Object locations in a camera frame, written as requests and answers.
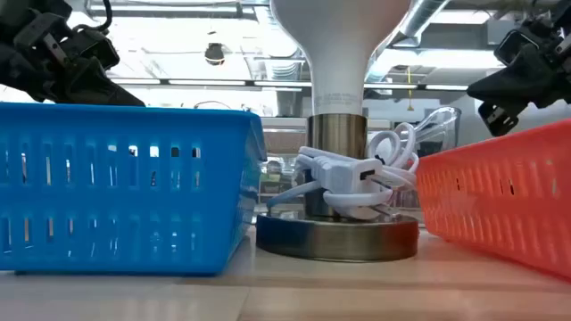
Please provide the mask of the brass lamp base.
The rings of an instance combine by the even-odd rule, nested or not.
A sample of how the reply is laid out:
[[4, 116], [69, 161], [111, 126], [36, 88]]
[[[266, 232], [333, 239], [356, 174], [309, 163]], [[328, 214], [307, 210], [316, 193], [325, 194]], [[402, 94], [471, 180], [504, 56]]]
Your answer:
[[[368, 120], [355, 114], [319, 114], [307, 120], [304, 146], [365, 158]], [[311, 181], [310, 172], [295, 167]], [[320, 191], [298, 195], [257, 218], [256, 244], [264, 251], [329, 261], [391, 261], [416, 255], [418, 221], [386, 205], [376, 218], [346, 217], [328, 207]]]

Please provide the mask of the silver ventilation duct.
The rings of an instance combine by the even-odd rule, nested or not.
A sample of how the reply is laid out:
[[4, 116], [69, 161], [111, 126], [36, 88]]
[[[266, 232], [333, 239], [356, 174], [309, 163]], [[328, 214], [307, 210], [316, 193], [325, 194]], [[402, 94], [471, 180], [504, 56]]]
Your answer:
[[383, 70], [380, 60], [389, 48], [419, 47], [423, 32], [449, 2], [450, 0], [411, 0], [410, 9], [398, 28], [371, 55], [366, 81], [379, 82], [387, 74], [388, 70]]

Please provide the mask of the black ceiling dome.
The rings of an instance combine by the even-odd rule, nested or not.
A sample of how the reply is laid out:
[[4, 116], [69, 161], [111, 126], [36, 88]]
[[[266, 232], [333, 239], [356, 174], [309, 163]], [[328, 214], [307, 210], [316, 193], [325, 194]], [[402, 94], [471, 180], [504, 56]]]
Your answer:
[[221, 43], [209, 43], [204, 52], [204, 59], [212, 66], [220, 66], [225, 62], [225, 54]]

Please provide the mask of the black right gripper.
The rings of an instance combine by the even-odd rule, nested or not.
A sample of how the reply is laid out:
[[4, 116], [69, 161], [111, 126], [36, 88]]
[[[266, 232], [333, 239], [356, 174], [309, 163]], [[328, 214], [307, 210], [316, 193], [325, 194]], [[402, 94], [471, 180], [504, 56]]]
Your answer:
[[557, 100], [571, 103], [571, 0], [558, 0], [546, 13], [532, 15], [517, 27], [541, 39], [525, 45], [504, 69], [468, 87], [482, 102], [478, 114], [492, 136], [504, 136], [529, 105], [546, 108]]

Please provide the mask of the blue plastic basket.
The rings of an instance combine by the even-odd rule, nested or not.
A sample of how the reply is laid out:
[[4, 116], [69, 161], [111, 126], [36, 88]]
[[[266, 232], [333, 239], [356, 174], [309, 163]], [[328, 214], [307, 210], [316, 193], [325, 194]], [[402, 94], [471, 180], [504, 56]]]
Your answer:
[[0, 270], [217, 275], [266, 159], [247, 111], [0, 103]]

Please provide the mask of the orange plastic basket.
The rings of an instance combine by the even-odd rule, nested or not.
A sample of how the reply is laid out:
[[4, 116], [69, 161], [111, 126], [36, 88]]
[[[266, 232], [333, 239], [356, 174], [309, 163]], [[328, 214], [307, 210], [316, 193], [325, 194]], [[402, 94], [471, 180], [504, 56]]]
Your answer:
[[421, 159], [426, 228], [571, 281], [571, 119]]

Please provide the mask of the white light bulb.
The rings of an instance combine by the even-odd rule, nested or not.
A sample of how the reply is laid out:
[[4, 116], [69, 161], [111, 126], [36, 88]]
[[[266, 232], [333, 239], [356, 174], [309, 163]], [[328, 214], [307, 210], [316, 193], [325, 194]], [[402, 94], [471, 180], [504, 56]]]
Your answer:
[[270, 0], [310, 67], [312, 113], [362, 113], [368, 61], [404, 20], [411, 0]]

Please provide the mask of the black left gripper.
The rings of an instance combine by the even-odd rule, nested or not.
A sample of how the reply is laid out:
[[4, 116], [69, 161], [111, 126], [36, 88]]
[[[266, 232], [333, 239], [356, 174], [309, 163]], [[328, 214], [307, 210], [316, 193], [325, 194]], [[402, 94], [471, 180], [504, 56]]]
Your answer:
[[34, 100], [113, 106], [145, 103], [85, 58], [85, 32], [66, 0], [0, 0], [0, 84]]

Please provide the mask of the clear plastic container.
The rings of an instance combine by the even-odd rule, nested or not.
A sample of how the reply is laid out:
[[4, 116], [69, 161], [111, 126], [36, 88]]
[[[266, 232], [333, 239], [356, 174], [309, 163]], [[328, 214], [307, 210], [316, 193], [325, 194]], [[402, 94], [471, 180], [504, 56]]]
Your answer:
[[460, 114], [458, 109], [442, 107], [416, 126], [404, 122], [393, 130], [379, 131], [368, 141], [363, 160], [302, 146], [295, 167], [309, 171], [311, 181], [269, 199], [267, 207], [320, 191], [325, 204], [343, 216], [376, 218], [376, 206], [388, 204], [397, 192], [417, 189], [421, 144], [440, 143], [444, 150], [456, 146]]

